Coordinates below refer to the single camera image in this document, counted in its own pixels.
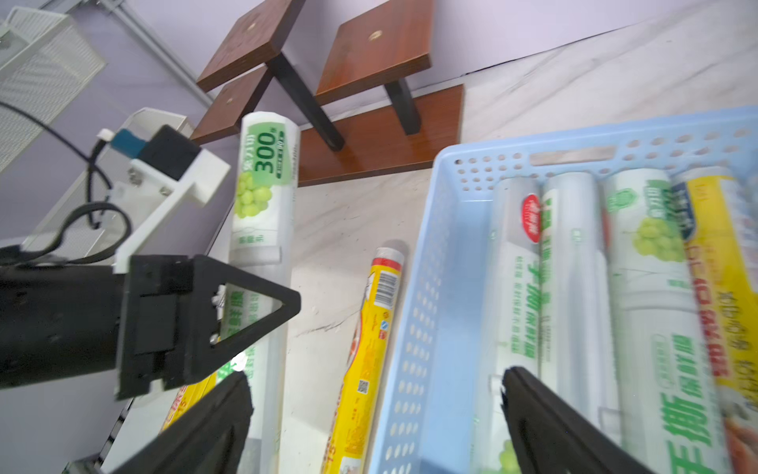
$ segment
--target metal bolt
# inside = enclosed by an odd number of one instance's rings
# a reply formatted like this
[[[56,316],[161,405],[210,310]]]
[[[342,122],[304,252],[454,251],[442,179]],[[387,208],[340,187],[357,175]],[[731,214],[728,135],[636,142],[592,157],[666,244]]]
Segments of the metal bolt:
[[[129,182],[134,186],[139,186],[143,182],[143,174],[134,168],[129,168]]]

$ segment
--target yellow packaging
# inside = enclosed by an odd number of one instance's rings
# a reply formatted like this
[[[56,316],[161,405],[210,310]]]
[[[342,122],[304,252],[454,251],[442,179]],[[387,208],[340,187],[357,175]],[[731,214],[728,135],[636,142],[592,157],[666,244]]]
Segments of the yellow packaging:
[[[322,474],[359,474],[363,470],[402,264],[401,252],[389,247],[377,249],[334,412]]]
[[[758,469],[758,233],[739,183],[697,168],[672,188],[735,473]]]
[[[195,403],[200,401],[205,394],[213,390],[216,386],[216,372],[210,374],[209,377],[192,385],[185,385],[179,390],[177,397],[174,398],[174,402],[171,404],[171,408],[168,410],[166,420],[163,422],[161,431],[165,430],[171,423],[177,421],[187,410]]]

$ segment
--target grape image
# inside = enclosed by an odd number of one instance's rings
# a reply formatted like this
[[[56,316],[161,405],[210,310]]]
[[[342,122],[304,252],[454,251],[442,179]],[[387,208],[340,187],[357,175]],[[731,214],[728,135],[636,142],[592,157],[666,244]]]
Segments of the grape image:
[[[503,450],[500,451],[500,472],[503,474],[520,474],[516,452],[512,441],[503,442]]]
[[[273,197],[271,186],[256,185],[250,171],[240,173],[234,200],[234,213],[238,218],[254,217],[268,209],[268,201]]]
[[[642,256],[654,256],[663,262],[684,261],[684,243],[679,230],[665,219],[644,218],[632,243]]]

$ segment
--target wooden board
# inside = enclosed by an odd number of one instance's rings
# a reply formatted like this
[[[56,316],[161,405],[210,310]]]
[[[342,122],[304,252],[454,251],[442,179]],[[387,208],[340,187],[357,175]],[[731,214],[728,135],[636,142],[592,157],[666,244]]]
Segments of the wooden board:
[[[200,74],[200,89],[208,92],[276,57],[303,4],[305,0],[265,0],[240,17]]]
[[[340,25],[316,91],[328,104],[431,67],[434,0],[389,0]]]
[[[299,185],[331,183],[431,168],[441,149],[460,140],[463,85],[417,97],[421,131],[406,135],[391,106],[334,124],[345,148],[333,152],[313,129],[302,133]]]
[[[238,134],[242,117],[255,110],[271,78],[271,72],[262,66],[228,83],[189,139],[202,145]]]

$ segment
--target floor crack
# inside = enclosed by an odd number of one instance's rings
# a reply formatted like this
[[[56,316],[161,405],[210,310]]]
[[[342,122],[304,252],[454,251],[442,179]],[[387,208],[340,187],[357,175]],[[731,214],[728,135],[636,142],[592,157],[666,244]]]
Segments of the floor crack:
[[[349,315],[347,315],[347,317],[345,317],[345,319],[343,319],[340,322],[333,322],[333,323],[328,324],[328,325],[319,326],[317,328],[309,329],[307,331],[301,332],[300,334],[296,335],[295,337],[300,337],[300,336],[303,336],[305,334],[311,334],[312,332],[316,332],[316,331],[329,332],[332,329],[339,328],[345,321],[347,321],[348,319],[350,319],[353,315],[358,314],[359,312],[360,312],[360,309],[358,311],[351,312]]]

